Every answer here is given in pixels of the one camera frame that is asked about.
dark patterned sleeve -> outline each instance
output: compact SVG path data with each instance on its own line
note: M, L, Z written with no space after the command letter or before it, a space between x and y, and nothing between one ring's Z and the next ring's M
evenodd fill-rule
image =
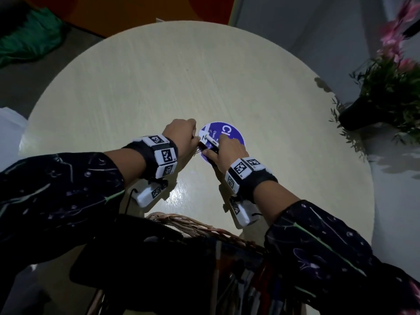
M0 173L0 256L24 268L86 243L118 215L123 176L105 154L20 160Z
M420 285L382 263L355 230L302 200L265 235L278 272L301 302L325 314L420 314Z

purple disc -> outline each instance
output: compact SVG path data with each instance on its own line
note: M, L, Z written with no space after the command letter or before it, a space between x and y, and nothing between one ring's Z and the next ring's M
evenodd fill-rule
M220 135L223 134L223 135L227 135L230 139L233 139L233 138L238 139L239 142L245 146L244 138L242 137L239 130L237 130L234 126L232 126L231 124L228 124L227 122L221 122L221 121L210 122L206 126L201 128L201 130L208 131L210 133L210 136L212 136L213 139L216 141L219 141ZM212 147L212 144L207 142L206 146L210 148ZM208 162L206 157L204 157L203 155L201 155L201 157L206 162Z

black plant pot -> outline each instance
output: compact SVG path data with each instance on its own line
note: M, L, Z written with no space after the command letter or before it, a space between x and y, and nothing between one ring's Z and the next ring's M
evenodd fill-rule
M375 107L375 104L359 97L352 105L343 110L339 116L339 122L344 129L353 131L375 123L391 123L389 113Z

green cloth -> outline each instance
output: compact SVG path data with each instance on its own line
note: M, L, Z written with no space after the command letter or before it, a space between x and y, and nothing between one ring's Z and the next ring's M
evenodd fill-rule
M47 8L30 10L16 30L0 38L0 68L13 61L43 57L61 45L65 30L64 22Z

wristband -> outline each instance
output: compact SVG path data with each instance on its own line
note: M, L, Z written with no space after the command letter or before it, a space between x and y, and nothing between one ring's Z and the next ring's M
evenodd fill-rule
M253 157L237 159L226 171L225 180L240 198L254 202L254 189L260 183L278 182L271 171Z
M136 138L123 148L133 149L143 156L146 169L140 179L159 179L175 171L178 148L163 135Z

